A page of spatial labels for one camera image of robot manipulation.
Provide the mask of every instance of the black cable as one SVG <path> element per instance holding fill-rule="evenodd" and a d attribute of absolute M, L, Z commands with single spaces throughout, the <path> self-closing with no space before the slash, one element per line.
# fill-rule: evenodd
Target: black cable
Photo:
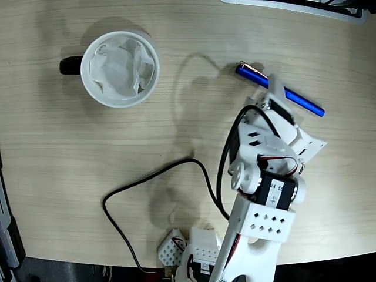
<path fill-rule="evenodd" d="M 133 257 L 133 259 L 135 260 L 135 263 L 137 265 L 137 267 L 144 273 L 155 273 L 155 272 L 152 272 L 152 271 L 146 271 L 142 268 L 142 266 L 140 265 L 138 259 L 137 259 L 137 256 L 136 256 L 136 253 L 131 245 L 131 243 L 129 242 L 129 240 L 127 239 L 127 237 L 124 235 L 123 231 L 120 229 L 120 227 L 118 226 L 118 224 L 114 221 L 114 219 L 111 217 L 111 215 L 109 214 L 108 210 L 107 210 L 107 207 L 106 207 L 106 202 L 109 198 L 111 198 L 112 196 L 120 193 L 120 192 L 123 192 L 129 188 L 132 188 L 132 187 L 135 187 L 137 185 L 140 185 L 144 182 L 147 182 L 149 181 L 150 179 L 153 179 L 155 177 L 157 177 L 158 175 L 161 175 L 162 173 L 176 167 L 176 166 L 180 166 L 184 163 L 195 163 L 197 165 L 199 165 L 199 167 L 201 168 L 203 174 L 204 174 L 204 177 L 205 177 L 205 181 L 206 181 L 206 184 L 207 184 L 207 188 L 209 190 L 209 194 L 210 194 L 210 197 L 212 197 L 211 199 L 213 200 L 213 202 L 215 203 L 215 205 L 219 208 L 218 206 L 218 203 L 217 203 L 217 199 L 216 197 L 214 196 L 214 192 L 213 192 L 213 189 L 212 189 L 212 186 L 210 184 L 210 179 L 209 179 L 209 175 L 204 167 L 204 165 L 199 161 L 199 160 L 196 160 L 196 159 L 191 159 L 191 158 L 188 158 L 188 159 L 182 159 L 182 160 L 178 160 L 174 163 L 171 163 L 169 165 L 167 165 L 166 167 L 152 173 L 151 175 L 143 178 L 143 179 L 140 179 L 136 182 L 133 182 L 129 185 L 126 185 L 124 187 L 121 187 L 121 188 L 118 188 L 118 189 L 115 189 L 114 191 L 110 192 L 109 194 L 107 194 L 103 200 L 102 200 L 102 207 L 103 207 L 103 211 L 105 212 L 108 220 L 111 222 L 111 224 L 114 226 L 114 228 L 116 229 L 116 231 L 120 234 L 120 236 L 122 236 L 123 240 L 125 241 L 125 243 L 127 244 L 128 248 L 129 248 L 129 251 Z"/>
<path fill-rule="evenodd" d="M 220 210 L 221 214 L 229 220 L 230 216 L 229 214 L 225 211 L 222 203 L 222 196 L 221 196 L 221 186 L 222 186 L 222 176 L 223 176 L 223 169 L 224 165 L 226 163 L 226 157 L 230 149 L 230 143 L 233 141 L 233 136 L 235 134 L 235 131 L 237 131 L 237 127 L 239 123 L 241 122 L 243 116 L 249 111 L 249 110 L 254 110 L 258 114 L 260 114 L 263 119 L 266 121 L 266 123 L 269 125 L 271 131 L 273 132 L 274 135 L 276 135 L 278 138 L 280 138 L 280 135 L 278 134 L 277 129 L 274 127 L 273 123 L 269 119 L 269 117 L 257 106 L 254 105 L 247 105 L 244 108 L 241 109 L 237 117 L 235 118 L 235 121 L 230 129 L 229 135 L 227 137 L 227 140 L 224 144 L 224 148 L 222 151 L 221 159 L 219 161 L 219 166 L 218 166 L 218 174 L 217 174 L 217 207 Z"/>

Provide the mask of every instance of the black mug handle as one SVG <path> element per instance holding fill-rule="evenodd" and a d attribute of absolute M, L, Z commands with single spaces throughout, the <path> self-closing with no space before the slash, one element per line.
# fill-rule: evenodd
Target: black mug handle
<path fill-rule="evenodd" d="M 67 57 L 60 61 L 59 70 L 62 75 L 79 75 L 81 73 L 82 56 Z"/>

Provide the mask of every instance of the blue marker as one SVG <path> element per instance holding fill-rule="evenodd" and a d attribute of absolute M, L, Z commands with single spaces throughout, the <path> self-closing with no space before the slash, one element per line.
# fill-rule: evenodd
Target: blue marker
<path fill-rule="evenodd" d="M 244 78 L 250 79 L 253 82 L 261 85 L 262 87 L 268 88 L 269 79 L 266 75 L 259 72 L 257 69 L 252 68 L 251 66 L 241 63 L 236 67 L 235 73 L 241 75 Z M 300 96 L 298 93 L 290 90 L 289 88 L 284 88 L 286 98 L 293 101 L 294 103 L 306 108 L 307 110 L 313 112 L 314 114 L 323 117 L 325 115 L 325 110 L 306 98 Z"/>

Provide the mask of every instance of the red and white wire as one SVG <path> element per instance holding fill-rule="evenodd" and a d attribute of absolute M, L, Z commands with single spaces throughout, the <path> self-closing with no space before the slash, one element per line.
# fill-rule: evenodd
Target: red and white wire
<path fill-rule="evenodd" d="M 229 261 L 231 260 L 232 256 L 234 255 L 239 241 L 240 241 L 240 234 L 236 234 L 236 237 L 235 237 L 234 243 L 233 243 L 233 245 L 231 247 L 229 256 L 227 257 L 226 265 L 229 263 Z"/>
<path fill-rule="evenodd" d="M 291 169 L 286 174 L 286 176 L 293 175 L 296 172 L 296 170 L 298 169 L 298 161 L 294 157 L 291 157 L 291 156 L 262 156 L 262 157 L 259 158 L 259 160 L 282 160 L 282 159 L 291 159 L 291 160 L 295 161 L 295 166 L 293 167 L 293 169 Z"/>
<path fill-rule="evenodd" d="M 303 170 L 306 168 L 305 164 L 304 163 L 301 163 L 301 169 L 299 171 L 299 174 L 302 174 L 303 173 Z"/>
<path fill-rule="evenodd" d="M 188 279 L 191 279 L 191 276 L 190 276 L 190 267 L 192 265 L 192 262 L 193 262 L 193 254 L 190 254 L 189 255 L 189 258 L 188 258 L 188 261 L 187 261 L 187 267 L 186 267 L 186 270 L 187 270 L 187 278 Z"/>
<path fill-rule="evenodd" d="M 178 241 L 181 241 L 181 242 L 183 242 L 183 243 L 185 244 L 185 246 L 187 246 L 187 243 L 186 243 L 183 239 L 181 239 L 181 238 L 179 238 L 179 237 L 172 237 L 171 240 L 172 240 L 172 242 L 174 242 L 175 246 L 176 246 L 180 251 L 184 252 L 184 248 L 178 243 Z"/>

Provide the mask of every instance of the wooden table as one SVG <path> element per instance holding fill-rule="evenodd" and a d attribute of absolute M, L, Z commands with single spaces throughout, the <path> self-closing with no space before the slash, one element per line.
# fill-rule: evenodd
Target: wooden table
<path fill-rule="evenodd" d="M 80 77 L 59 74 L 61 58 L 129 28 L 160 48 L 160 82 L 142 104 L 107 108 Z M 304 171 L 307 199 L 279 263 L 376 251 L 375 29 L 372 18 L 354 25 L 219 0 L 2 1 L 0 149 L 28 256 L 133 266 L 101 198 L 192 151 L 215 183 L 230 125 L 257 90 L 233 73 L 240 60 L 277 73 L 327 111 L 320 119 L 291 104 L 328 145 Z M 223 235 L 227 226 L 194 164 L 114 197 L 109 210 L 149 267 L 171 228 Z"/>

